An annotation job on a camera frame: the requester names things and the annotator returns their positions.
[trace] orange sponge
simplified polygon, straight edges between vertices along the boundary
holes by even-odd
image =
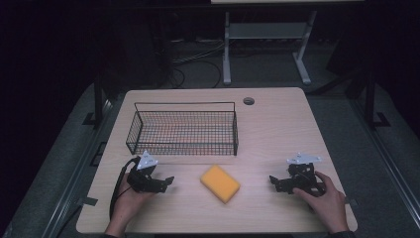
[[[224,203],[227,203],[241,186],[217,165],[212,166],[200,180]]]

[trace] white marker tag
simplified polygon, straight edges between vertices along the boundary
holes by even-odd
[[[302,165],[302,164],[309,164],[309,163],[315,163],[315,162],[321,162],[321,157],[315,157],[310,156],[302,153],[297,153],[297,156],[292,159],[288,159],[288,164],[294,164],[294,165]]]
[[[148,151],[144,151],[142,154],[142,158],[139,161],[139,164],[137,165],[137,170],[142,170],[148,167],[153,167],[158,164],[158,161],[153,158]]]

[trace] metal mesh basket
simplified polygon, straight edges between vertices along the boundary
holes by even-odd
[[[142,104],[176,105],[214,103],[135,103],[136,113],[127,138],[130,152],[152,155],[231,156],[238,151],[238,127],[234,102],[229,111],[145,111]]]

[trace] gray carpet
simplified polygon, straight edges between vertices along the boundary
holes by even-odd
[[[178,44],[175,48],[177,55],[182,58],[210,47]],[[254,50],[248,48],[241,54],[252,53],[249,56],[237,54],[231,59],[231,87],[298,86],[305,91],[313,90],[335,78],[333,73],[325,69],[333,49],[333,45],[308,47],[304,61],[313,83],[303,86],[291,57],[293,46],[281,45],[277,46],[277,50],[260,47],[263,54],[253,56]],[[220,56],[203,60],[215,63],[221,70]],[[209,88],[218,81],[218,69],[208,62],[194,62],[176,68],[185,74],[180,88]],[[162,88],[172,88],[175,83],[181,83],[180,74],[175,73],[174,77],[176,82],[168,82]],[[343,187],[349,198],[357,202],[353,206],[359,222],[357,236],[420,237],[420,230],[395,189],[380,154],[370,139],[369,131],[365,129],[364,122],[359,119],[351,101],[344,96],[345,89],[346,84],[343,83],[322,96],[309,96],[308,100]],[[56,224],[55,234],[63,226],[63,222],[76,210],[77,200],[85,197],[89,190],[96,172],[96,168],[89,164],[101,142],[108,140],[123,97],[124,94],[121,94],[112,102],[104,122],[94,131],[93,126],[82,125],[86,114],[94,110],[93,87],[86,89],[69,115],[5,237],[42,237],[61,196],[70,188],[73,189],[70,199],[57,210],[62,212],[63,219]],[[377,91],[376,109],[383,112],[391,123],[391,127],[378,128],[377,133],[396,159],[413,191],[420,197],[419,187],[416,186],[420,182],[420,142],[380,88]],[[76,183],[68,184],[75,175],[79,175]],[[60,237],[97,237],[78,233],[75,230],[77,217],[78,213],[69,220]],[[153,237],[135,234],[128,236]],[[314,238],[322,235],[298,234],[295,237]]]

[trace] hand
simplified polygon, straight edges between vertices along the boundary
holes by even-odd
[[[331,234],[348,231],[345,196],[336,189],[329,177],[319,172],[315,172],[315,175],[324,182],[325,194],[315,197],[299,188],[294,188],[293,192],[308,202]]]
[[[127,176],[128,174],[125,174],[121,181],[120,196],[115,202],[114,213],[105,234],[123,237],[130,220],[138,213],[143,204],[155,195],[152,192],[135,192],[127,183]]]

